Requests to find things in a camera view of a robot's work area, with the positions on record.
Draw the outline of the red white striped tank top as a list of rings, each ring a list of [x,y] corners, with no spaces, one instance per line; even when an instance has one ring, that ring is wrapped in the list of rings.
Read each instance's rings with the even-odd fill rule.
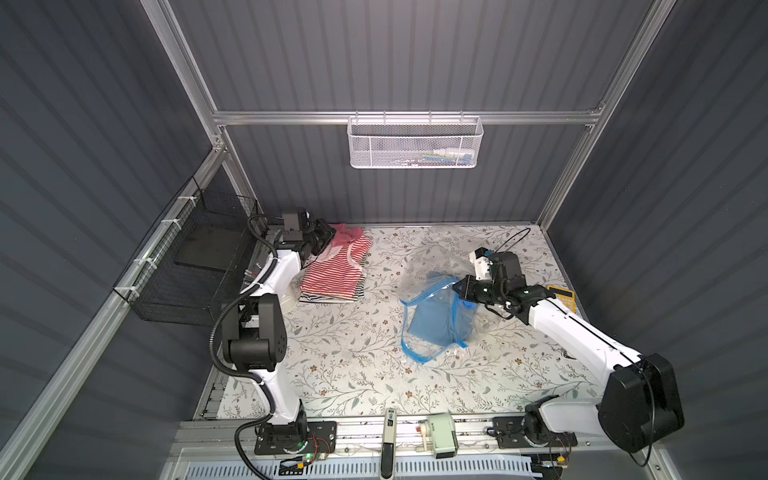
[[[332,253],[330,246],[308,267],[301,292],[351,296],[365,276],[362,262],[372,244],[372,240],[363,235],[340,253]]]

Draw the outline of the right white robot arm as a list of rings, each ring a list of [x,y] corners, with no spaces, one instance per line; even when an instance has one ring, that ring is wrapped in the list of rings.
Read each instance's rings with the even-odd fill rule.
[[[474,273],[453,286],[459,298],[504,320],[517,319],[557,342],[595,377],[592,399],[545,396],[525,407],[520,431],[544,448],[579,435],[610,440],[635,456],[680,430],[685,417],[673,365],[644,355],[574,314],[554,292],[527,282],[517,255],[478,248],[469,255]]]

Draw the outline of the clear vacuum bag blue zipper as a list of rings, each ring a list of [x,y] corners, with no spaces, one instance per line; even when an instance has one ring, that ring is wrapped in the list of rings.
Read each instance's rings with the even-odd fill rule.
[[[524,307],[515,292],[526,288],[527,282],[511,248],[529,233],[524,228],[498,247],[473,248],[465,261],[439,246],[413,260],[416,270],[399,288],[403,352],[426,364],[452,347],[467,347],[480,307],[504,320],[522,314]]]

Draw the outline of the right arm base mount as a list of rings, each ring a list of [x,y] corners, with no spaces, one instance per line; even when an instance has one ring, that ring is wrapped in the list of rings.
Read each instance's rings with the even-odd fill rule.
[[[492,419],[486,434],[495,438],[500,448],[548,448],[565,447],[570,449],[578,445],[575,434],[556,433],[548,429],[535,414],[497,416]]]

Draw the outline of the navy white striped tank top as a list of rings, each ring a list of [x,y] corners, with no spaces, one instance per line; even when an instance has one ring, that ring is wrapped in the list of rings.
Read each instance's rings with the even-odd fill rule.
[[[299,301],[311,304],[347,304],[360,300],[363,295],[364,288],[362,285],[358,285],[351,296],[323,295],[302,291],[299,296]]]

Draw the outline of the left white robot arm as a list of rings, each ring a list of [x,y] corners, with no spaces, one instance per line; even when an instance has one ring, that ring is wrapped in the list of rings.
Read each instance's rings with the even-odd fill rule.
[[[309,435],[306,413],[281,367],[288,346],[281,299],[305,262],[330,245],[335,230],[299,209],[284,213],[282,226],[269,239],[257,227],[265,218],[253,214],[247,227],[266,248],[266,264],[222,308],[209,338],[209,354],[219,372],[259,392],[265,408],[264,418],[255,426],[260,438],[302,444]]]

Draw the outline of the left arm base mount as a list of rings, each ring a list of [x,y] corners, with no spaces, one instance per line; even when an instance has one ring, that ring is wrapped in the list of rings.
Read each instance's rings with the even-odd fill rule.
[[[287,425],[266,423],[255,428],[256,455],[288,455],[335,452],[338,424],[300,418]]]

